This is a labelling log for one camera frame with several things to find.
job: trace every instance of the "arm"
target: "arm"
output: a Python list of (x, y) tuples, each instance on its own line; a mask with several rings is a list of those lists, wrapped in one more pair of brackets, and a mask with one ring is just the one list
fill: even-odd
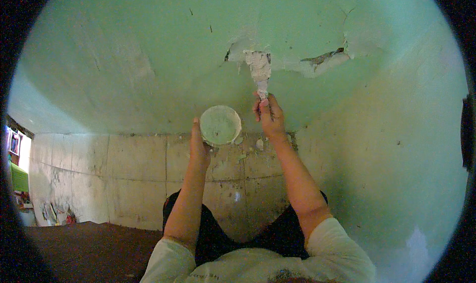
[(268, 101), (257, 100), (253, 110), (261, 121), (263, 131), (276, 150), (286, 180), (289, 202), (295, 210), (304, 233), (305, 244), (312, 231), (324, 220), (332, 218), (319, 186), (301, 162), (288, 140), (284, 129), (284, 116), (276, 98), (270, 94)]
[(205, 187), (205, 174), (210, 165), (210, 147), (203, 143), (200, 123), (193, 120), (190, 139), (190, 161), (182, 185), (164, 229), (163, 238), (176, 241), (195, 255), (200, 228), (200, 214)]

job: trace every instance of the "hand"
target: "hand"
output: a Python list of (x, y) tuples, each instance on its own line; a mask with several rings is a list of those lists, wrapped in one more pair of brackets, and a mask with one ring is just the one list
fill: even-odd
[(192, 137), (190, 138), (190, 163), (196, 167), (203, 168), (204, 171), (210, 165), (211, 147), (204, 143), (200, 134), (200, 120), (193, 119)]
[(257, 98), (253, 105), (253, 112), (255, 113), (256, 121), (261, 121), (263, 131), (271, 143), (285, 142), (288, 139), (284, 129), (283, 110), (277, 104), (274, 95), (269, 94), (267, 99), (261, 101)]

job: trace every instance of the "shirt sleeve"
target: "shirt sleeve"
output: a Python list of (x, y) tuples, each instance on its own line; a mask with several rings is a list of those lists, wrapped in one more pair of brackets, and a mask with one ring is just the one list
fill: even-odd
[(191, 274), (195, 267), (190, 250), (172, 240), (161, 239), (152, 251), (140, 282), (174, 282), (178, 277)]
[(311, 257), (303, 263), (338, 282), (374, 282), (375, 266), (365, 251), (349, 236), (335, 218), (321, 222), (307, 243)]

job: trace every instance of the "forearm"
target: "forearm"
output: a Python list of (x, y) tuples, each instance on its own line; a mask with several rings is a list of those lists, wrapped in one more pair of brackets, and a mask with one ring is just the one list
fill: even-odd
[(289, 202), (298, 215), (310, 214), (326, 207), (319, 186), (292, 148), (287, 137), (273, 142), (286, 180)]
[(207, 170), (189, 162), (182, 189), (164, 229), (164, 238), (182, 242), (193, 254), (200, 228), (200, 214)]

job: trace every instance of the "white shirt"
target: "white shirt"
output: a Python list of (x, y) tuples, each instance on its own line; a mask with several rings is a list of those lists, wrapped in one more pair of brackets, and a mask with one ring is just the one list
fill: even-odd
[(335, 218), (319, 224), (306, 247), (310, 257), (281, 255), (259, 248), (240, 249), (196, 268), (192, 253), (168, 239), (155, 246), (141, 282), (253, 282), (304, 277), (337, 282), (373, 282), (375, 267)]

